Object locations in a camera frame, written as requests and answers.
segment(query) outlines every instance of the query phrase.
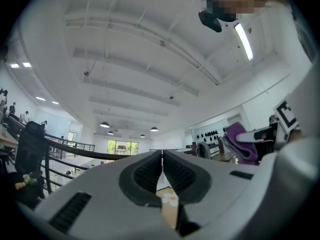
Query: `vent grille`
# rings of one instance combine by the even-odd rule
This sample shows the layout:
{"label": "vent grille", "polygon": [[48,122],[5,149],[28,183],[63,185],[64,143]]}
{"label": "vent grille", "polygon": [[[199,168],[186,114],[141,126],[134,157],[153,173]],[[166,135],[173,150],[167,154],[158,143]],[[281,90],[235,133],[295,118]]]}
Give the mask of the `vent grille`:
{"label": "vent grille", "polygon": [[50,225],[55,229],[66,233],[85,208],[90,198],[91,195],[88,193],[76,193],[53,217],[50,221]]}

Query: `black metal railing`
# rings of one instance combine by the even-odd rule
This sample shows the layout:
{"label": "black metal railing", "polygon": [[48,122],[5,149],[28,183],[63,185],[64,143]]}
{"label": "black metal railing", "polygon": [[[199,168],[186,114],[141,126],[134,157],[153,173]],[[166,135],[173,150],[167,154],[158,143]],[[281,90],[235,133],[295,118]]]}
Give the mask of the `black metal railing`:
{"label": "black metal railing", "polygon": [[[19,133],[20,130],[24,129],[26,126],[20,122],[18,122],[16,119],[9,117],[9,129],[8,132],[17,140],[19,141]],[[89,169],[89,167],[77,165],[77,164],[72,164],[69,162],[66,162],[62,160],[62,158],[68,157],[70,155],[65,155],[62,156],[62,154],[72,154],[72,156],[82,156],[82,157],[87,157],[87,158],[92,158],[92,159],[100,159],[100,160],[106,160],[106,161],[116,161],[119,159],[123,159],[128,157],[129,155],[117,155],[117,154],[107,154],[107,153],[98,153],[94,152],[90,149],[91,146],[93,146],[93,150],[95,145],[90,145],[90,144],[85,144],[85,143],[80,143],[80,142],[74,142],[74,141],[67,141],[62,138],[58,138],[52,135],[45,134],[44,135],[44,141],[47,143],[48,146],[48,151],[44,155],[44,164],[41,164],[41,167],[44,168],[44,176],[42,178],[46,182],[46,187],[44,187],[45,190],[48,191],[50,194],[52,192],[52,186],[51,184],[54,184],[58,187],[61,187],[63,184],[56,182],[54,180],[51,180],[50,178],[50,172],[52,172],[55,175],[62,176],[67,179],[74,179],[73,176],[70,176],[69,174],[63,173],[61,171],[54,170],[50,168],[50,161],[55,161],[60,164],[64,164],[66,166],[69,166],[70,168],[74,168],[74,173],[76,174],[77,170],[83,170],[86,171]],[[88,148],[79,148],[79,146],[75,147],[74,145],[71,144],[78,144],[78,145],[83,145],[83,147],[88,147]],[[15,162],[9,158],[9,161],[15,165]]]}

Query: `railing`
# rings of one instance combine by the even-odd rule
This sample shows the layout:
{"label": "railing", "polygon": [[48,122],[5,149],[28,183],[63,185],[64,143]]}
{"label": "railing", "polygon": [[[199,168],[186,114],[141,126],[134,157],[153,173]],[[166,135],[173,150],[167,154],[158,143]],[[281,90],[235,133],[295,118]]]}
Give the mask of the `railing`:
{"label": "railing", "polygon": [[[85,144],[85,143],[80,143],[80,142],[75,142],[75,141],[70,141],[64,138],[58,138],[56,136],[50,135],[50,134],[45,134],[45,137],[47,139],[50,139],[52,141],[56,141],[58,143],[64,144],[64,145],[68,145],[69,147],[73,147],[75,149],[80,149],[80,150],[86,150],[86,151],[95,151],[95,145],[92,144]],[[69,152],[65,152],[62,149],[57,149],[57,148],[52,148],[50,150],[50,154],[55,157],[55,158],[66,158],[66,157],[76,157],[75,154],[71,154]]]}
{"label": "railing", "polygon": [[[209,149],[211,151],[211,157],[214,157],[215,155],[217,155],[220,152],[220,149],[215,150],[215,148],[218,148],[218,147],[219,147],[218,144],[209,146]],[[149,149],[149,150],[150,151],[157,151],[157,150],[163,150],[163,149]],[[185,153],[188,155],[195,155],[195,152],[196,152],[195,149],[191,149],[191,148],[170,148],[170,149],[166,149],[166,150],[178,151],[178,152]]]}
{"label": "railing", "polygon": [[[26,126],[20,122],[18,122],[17,120],[15,120],[12,117],[9,117],[9,127],[11,127],[11,130],[9,131],[9,133],[17,140],[19,141],[19,132],[20,130],[24,129]],[[87,158],[92,158],[92,159],[100,159],[100,160],[106,160],[106,161],[115,161],[115,160],[119,160],[119,159],[123,159],[128,157],[128,155],[117,155],[117,154],[107,154],[107,153],[98,153],[98,152],[94,152],[91,151],[90,149],[92,149],[91,146],[93,146],[94,149],[94,145],[90,145],[90,144],[84,144],[84,143],[79,143],[79,142],[74,142],[74,141],[67,141],[65,139],[62,138],[57,138],[55,136],[52,135],[48,135],[45,134],[44,135],[44,140],[47,143],[48,146],[48,150],[47,152],[44,154],[44,164],[41,164],[41,167],[44,168],[44,175],[42,176],[42,178],[45,180],[46,182],[46,187],[44,187],[45,190],[48,191],[48,193],[52,193],[52,186],[51,184],[54,184],[55,186],[61,187],[63,184],[56,182],[54,180],[52,180],[50,178],[50,172],[52,172],[55,175],[59,175],[62,176],[64,178],[67,179],[74,179],[73,176],[70,176],[70,174],[66,174],[57,170],[54,170],[52,168],[50,168],[50,160],[51,161],[55,161],[58,162],[60,164],[66,165],[69,168],[74,168],[74,175],[76,176],[76,171],[78,170],[82,170],[82,171],[86,171],[87,169],[89,169],[89,167],[86,166],[81,166],[81,165],[77,165],[77,164],[72,164],[69,162],[66,162],[64,160],[62,160],[62,158],[67,157],[63,156],[62,154],[72,154],[72,156],[82,156],[82,157],[87,157]],[[69,144],[77,144],[77,145],[83,145],[83,148],[79,148],[79,146],[75,147],[74,145],[69,145]],[[14,161],[9,158],[9,161],[15,165]]]}

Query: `floor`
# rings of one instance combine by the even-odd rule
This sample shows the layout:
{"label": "floor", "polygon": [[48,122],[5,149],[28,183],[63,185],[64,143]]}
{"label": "floor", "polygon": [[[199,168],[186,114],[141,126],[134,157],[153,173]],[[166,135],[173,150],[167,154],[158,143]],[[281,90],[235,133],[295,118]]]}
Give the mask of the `floor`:
{"label": "floor", "polygon": [[162,201],[162,215],[171,228],[175,229],[178,218],[179,198],[171,187],[166,187],[156,192]]}

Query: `fluorescent light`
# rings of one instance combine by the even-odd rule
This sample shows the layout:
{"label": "fluorescent light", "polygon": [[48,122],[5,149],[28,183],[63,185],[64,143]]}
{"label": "fluorescent light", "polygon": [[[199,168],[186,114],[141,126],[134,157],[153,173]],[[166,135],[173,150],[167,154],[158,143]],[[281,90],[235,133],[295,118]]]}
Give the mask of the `fluorescent light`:
{"label": "fluorescent light", "polygon": [[250,46],[250,43],[249,43],[249,40],[248,40],[248,37],[246,35],[244,28],[242,27],[241,23],[238,23],[234,26],[234,29],[236,30],[236,32],[238,33],[238,35],[241,39],[241,42],[244,46],[248,60],[251,61],[254,58],[254,55],[252,53],[251,46]]}
{"label": "fluorescent light", "polygon": [[29,62],[22,63],[25,68],[31,68],[31,64]]}
{"label": "fluorescent light", "polygon": [[15,64],[11,64],[10,67],[13,69],[16,69],[16,68],[19,68],[19,65],[17,63],[15,63]]}
{"label": "fluorescent light", "polygon": [[46,101],[44,98],[40,98],[40,97],[36,97],[38,100],[40,100],[40,101]]}

